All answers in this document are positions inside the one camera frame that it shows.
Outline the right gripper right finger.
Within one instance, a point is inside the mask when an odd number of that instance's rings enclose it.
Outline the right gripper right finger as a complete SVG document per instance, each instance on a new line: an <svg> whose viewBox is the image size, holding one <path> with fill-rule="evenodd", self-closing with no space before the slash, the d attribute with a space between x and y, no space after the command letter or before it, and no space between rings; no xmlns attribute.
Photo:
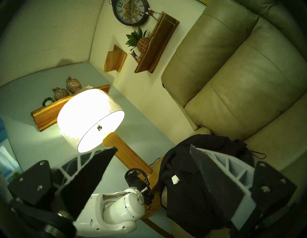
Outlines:
<svg viewBox="0 0 307 238"><path fill-rule="evenodd" d="M235 230L255 230L284 207L297 189L263 161L251 167L236 157L193 145L190 154L214 202Z"/></svg>

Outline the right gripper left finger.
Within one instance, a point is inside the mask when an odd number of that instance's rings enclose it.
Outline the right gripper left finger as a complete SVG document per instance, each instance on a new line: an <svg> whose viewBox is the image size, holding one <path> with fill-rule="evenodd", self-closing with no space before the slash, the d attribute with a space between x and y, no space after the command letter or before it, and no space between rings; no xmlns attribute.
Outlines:
<svg viewBox="0 0 307 238"><path fill-rule="evenodd" d="M103 149L57 191L49 162L39 161L7 186L11 208L41 221L76 221L116 152L116 147Z"/></svg>

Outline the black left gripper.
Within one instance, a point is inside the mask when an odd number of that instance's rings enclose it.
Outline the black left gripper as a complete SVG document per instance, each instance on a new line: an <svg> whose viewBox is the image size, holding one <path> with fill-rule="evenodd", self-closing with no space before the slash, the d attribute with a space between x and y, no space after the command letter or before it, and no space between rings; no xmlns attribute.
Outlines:
<svg viewBox="0 0 307 238"><path fill-rule="evenodd" d="M136 187L142 194L146 205L152 204L154 194L150 188L150 182L145 171L127 171L124 178L129 187Z"/></svg>

